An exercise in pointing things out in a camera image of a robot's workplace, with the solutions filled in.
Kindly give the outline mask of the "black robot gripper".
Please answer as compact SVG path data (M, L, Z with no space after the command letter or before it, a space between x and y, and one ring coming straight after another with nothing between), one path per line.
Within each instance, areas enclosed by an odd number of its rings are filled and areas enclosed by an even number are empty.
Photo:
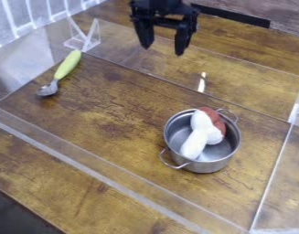
M164 27L177 28L175 34L175 53L180 56L189 45L191 33L196 31L197 11L183 0L131 0L131 20L139 43L148 49L153 42L153 26L163 23Z

